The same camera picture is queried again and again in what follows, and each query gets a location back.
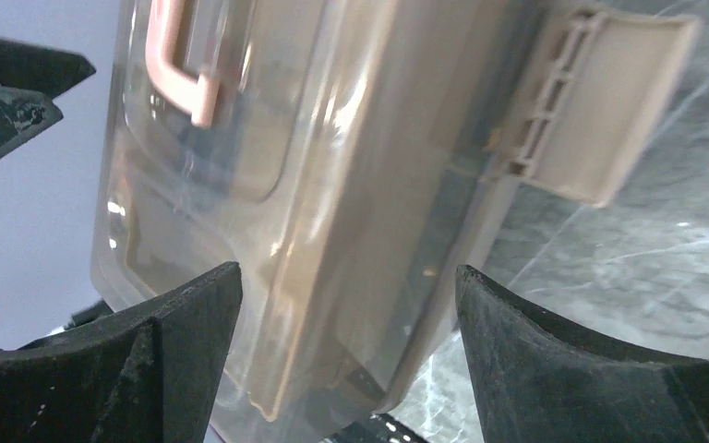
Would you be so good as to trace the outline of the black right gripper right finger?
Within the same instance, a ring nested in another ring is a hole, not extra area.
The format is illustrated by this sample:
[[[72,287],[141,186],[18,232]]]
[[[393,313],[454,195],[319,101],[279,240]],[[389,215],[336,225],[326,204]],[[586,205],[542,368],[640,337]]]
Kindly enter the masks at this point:
[[[487,442],[709,442],[709,360],[618,340],[456,270]]]

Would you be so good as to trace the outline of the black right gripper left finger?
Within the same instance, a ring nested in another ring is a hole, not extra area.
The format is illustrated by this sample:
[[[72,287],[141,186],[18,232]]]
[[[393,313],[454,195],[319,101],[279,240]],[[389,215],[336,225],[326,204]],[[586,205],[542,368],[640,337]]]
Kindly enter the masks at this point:
[[[0,442],[200,442],[242,304],[226,262],[148,301],[0,349]]]

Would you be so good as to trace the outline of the beige plastic toolbox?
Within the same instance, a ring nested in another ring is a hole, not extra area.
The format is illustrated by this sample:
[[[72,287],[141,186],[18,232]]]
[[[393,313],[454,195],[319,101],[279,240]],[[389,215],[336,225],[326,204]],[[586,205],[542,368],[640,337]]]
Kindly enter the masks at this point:
[[[204,425],[320,441],[405,397],[518,184],[614,199],[701,27],[602,1],[124,1],[93,284],[122,310],[237,262]]]

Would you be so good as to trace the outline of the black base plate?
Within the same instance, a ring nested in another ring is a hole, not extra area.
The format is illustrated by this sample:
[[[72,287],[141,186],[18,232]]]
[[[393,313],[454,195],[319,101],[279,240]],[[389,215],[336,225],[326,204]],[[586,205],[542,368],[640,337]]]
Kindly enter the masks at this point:
[[[388,413],[372,414],[323,439],[324,443],[427,443]]]

